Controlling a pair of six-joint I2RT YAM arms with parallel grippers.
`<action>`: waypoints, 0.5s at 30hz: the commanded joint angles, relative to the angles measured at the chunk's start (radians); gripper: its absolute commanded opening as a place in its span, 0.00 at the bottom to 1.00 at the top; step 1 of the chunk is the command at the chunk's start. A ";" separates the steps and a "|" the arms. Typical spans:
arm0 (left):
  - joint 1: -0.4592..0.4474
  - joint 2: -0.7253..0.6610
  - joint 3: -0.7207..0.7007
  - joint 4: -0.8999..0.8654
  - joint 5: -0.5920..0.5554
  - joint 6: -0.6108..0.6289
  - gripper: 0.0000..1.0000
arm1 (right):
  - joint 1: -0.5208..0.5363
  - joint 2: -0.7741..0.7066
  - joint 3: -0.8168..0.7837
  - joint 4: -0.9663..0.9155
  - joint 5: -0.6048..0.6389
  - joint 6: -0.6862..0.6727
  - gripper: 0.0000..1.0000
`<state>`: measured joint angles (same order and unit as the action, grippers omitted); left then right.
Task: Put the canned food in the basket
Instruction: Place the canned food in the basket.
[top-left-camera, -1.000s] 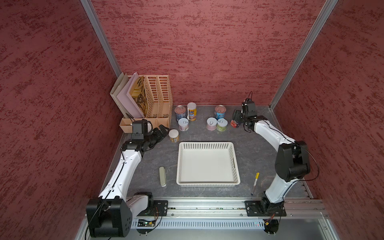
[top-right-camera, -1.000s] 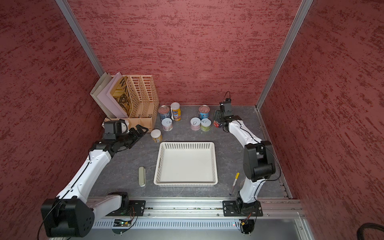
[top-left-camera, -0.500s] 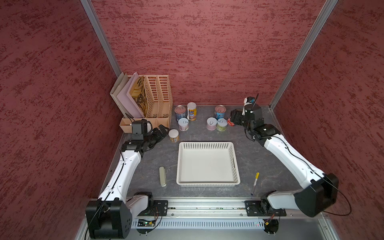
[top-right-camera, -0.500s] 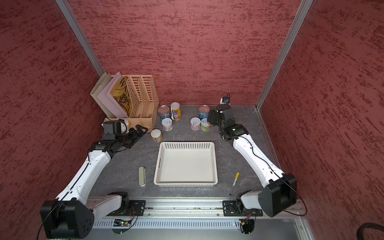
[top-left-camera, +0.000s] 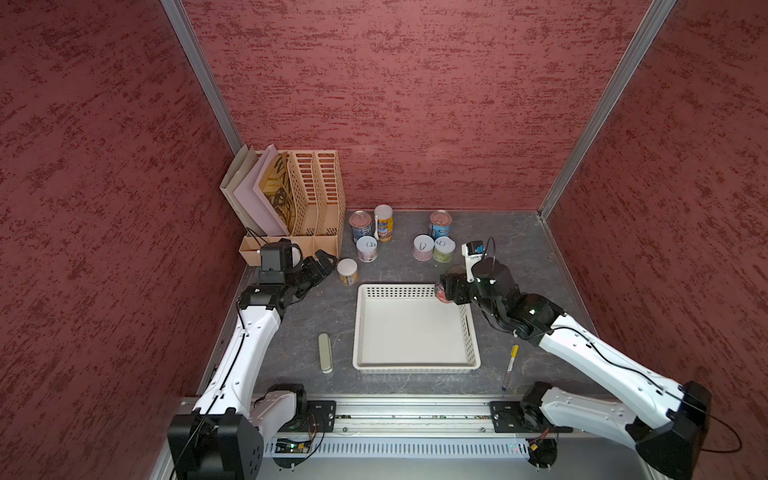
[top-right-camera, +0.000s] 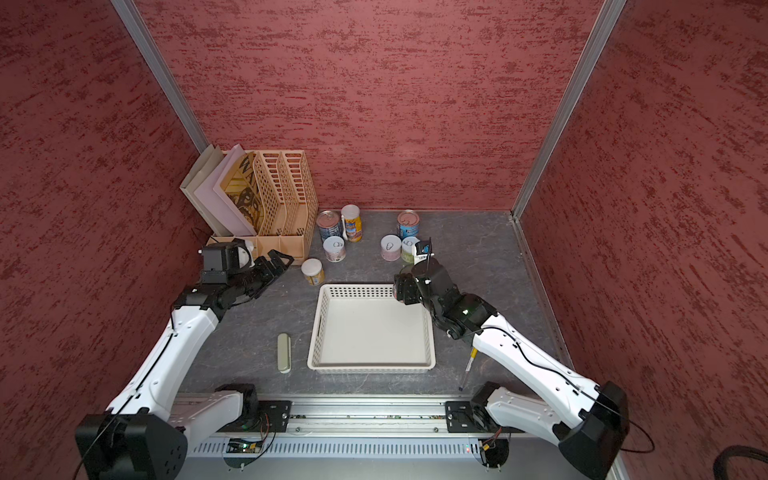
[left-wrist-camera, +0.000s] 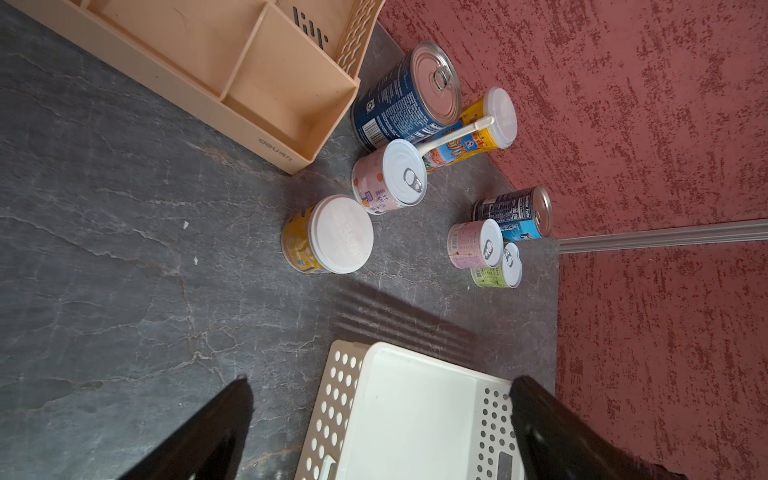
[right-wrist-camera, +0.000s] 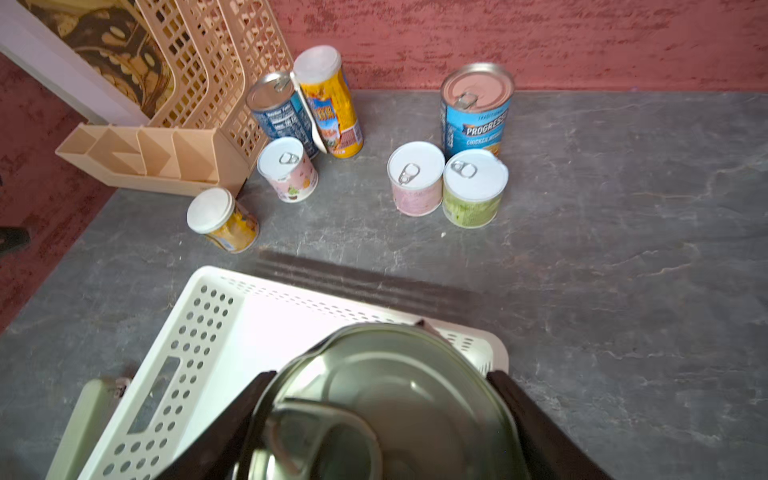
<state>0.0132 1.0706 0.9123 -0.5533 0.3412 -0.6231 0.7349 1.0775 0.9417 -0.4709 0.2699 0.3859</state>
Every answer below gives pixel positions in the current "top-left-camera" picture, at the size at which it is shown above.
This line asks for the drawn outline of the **blue can pink lid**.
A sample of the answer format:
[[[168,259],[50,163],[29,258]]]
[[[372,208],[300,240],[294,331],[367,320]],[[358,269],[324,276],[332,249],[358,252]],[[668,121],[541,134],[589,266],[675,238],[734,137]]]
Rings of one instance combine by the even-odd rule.
[[[357,242],[362,237],[374,236],[373,217],[367,211],[354,211],[349,217],[349,225],[353,242]]]
[[[433,239],[450,235],[452,215],[446,210],[435,210],[429,216],[429,235]]]

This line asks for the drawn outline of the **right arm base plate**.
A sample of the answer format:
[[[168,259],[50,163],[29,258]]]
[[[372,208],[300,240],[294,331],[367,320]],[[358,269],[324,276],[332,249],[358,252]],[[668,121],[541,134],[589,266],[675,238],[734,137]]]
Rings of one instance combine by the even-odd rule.
[[[490,418],[495,433],[549,434],[572,433],[571,427],[556,426],[537,405],[523,401],[492,401]]]

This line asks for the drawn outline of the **tall yellow blue can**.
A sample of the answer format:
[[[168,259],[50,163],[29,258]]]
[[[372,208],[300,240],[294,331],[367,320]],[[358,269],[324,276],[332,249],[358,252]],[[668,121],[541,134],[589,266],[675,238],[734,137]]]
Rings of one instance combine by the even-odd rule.
[[[388,242],[392,239],[394,231],[393,209],[386,204],[378,205],[374,209],[375,238],[379,242]]]

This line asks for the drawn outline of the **white plastic basket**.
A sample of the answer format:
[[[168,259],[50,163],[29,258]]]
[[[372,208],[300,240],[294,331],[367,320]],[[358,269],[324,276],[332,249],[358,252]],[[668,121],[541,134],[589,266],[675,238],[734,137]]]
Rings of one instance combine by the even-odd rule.
[[[352,363],[363,374],[465,374],[481,366],[472,312],[431,284],[358,288]]]

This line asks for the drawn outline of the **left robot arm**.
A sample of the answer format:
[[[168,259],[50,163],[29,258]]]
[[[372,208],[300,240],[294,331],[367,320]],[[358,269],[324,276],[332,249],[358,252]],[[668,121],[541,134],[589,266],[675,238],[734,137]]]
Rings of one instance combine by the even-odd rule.
[[[334,273],[338,259],[324,250],[304,256],[287,240],[262,246],[260,255],[255,283],[236,300],[237,321],[218,370],[191,412],[176,415],[168,429],[173,479],[254,479],[268,443],[288,427],[308,436],[283,440],[301,456],[276,463],[292,468],[318,452],[334,428],[334,402],[310,403],[301,384],[276,384],[260,398],[253,393],[287,308]]]

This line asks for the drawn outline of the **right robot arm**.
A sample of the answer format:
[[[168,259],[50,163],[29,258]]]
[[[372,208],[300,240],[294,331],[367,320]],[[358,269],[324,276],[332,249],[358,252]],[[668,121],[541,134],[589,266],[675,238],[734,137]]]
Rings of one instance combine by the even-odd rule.
[[[469,272],[441,275],[447,301],[474,304],[504,332],[552,354],[613,395],[591,399],[538,383],[534,410],[550,424],[630,447],[670,479],[690,479],[710,423],[711,392],[680,384],[635,362],[580,325],[546,297],[524,293],[509,268],[492,259]]]

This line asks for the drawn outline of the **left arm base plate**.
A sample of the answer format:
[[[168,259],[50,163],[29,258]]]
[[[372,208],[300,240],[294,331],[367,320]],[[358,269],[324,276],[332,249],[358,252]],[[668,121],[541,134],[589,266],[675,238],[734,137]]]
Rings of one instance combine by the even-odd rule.
[[[289,422],[280,427],[280,434],[331,433],[335,428],[337,402],[334,400],[309,400],[305,407]]]

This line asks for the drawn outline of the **dark can brown lid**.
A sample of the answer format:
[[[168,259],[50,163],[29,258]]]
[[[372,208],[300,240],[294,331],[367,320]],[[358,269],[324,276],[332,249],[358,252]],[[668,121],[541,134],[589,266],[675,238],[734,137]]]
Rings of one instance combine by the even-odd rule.
[[[444,286],[443,286],[441,283],[436,283],[436,284],[435,284],[435,286],[434,286],[434,291],[435,291],[435,296],[436,296],[436,298],[437,298],[437,299],[438,299],[440,302],[442,302],[442,303],[446,303],[446,304],[450,304],[450,303],[451,303],[451,300],[449,300],[449,299],[446,297],[445,288],[444,288]]]

